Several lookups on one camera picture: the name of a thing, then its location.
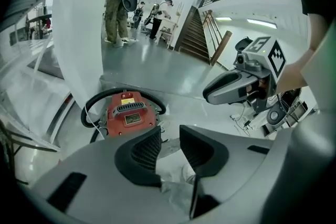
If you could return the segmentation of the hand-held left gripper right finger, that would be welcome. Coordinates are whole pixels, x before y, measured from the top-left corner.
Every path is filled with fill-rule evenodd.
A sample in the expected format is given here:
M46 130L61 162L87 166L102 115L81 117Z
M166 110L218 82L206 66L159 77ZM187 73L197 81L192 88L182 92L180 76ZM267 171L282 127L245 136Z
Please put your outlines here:
M190 219L230 200L262 165L274 141L180 126L180 147L195 172Z

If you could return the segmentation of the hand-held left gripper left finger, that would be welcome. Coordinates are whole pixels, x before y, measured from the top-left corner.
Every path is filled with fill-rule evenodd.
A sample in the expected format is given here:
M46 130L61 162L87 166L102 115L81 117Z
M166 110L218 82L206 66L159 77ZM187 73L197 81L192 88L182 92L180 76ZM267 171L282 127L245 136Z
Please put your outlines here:
M82 222L186 222L155 171L160 149L159 127L97 141L42 175L32 190Z

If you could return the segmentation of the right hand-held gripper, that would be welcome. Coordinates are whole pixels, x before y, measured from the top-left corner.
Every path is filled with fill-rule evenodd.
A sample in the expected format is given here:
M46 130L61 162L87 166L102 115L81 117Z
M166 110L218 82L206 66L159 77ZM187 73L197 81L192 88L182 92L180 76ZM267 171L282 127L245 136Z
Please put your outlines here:
M244 38L236 45L237 70L225 72L203 90L204 99L213 105L247 101L256 113L266 109L267 100L275 94L286 57L278 40L261 36Z

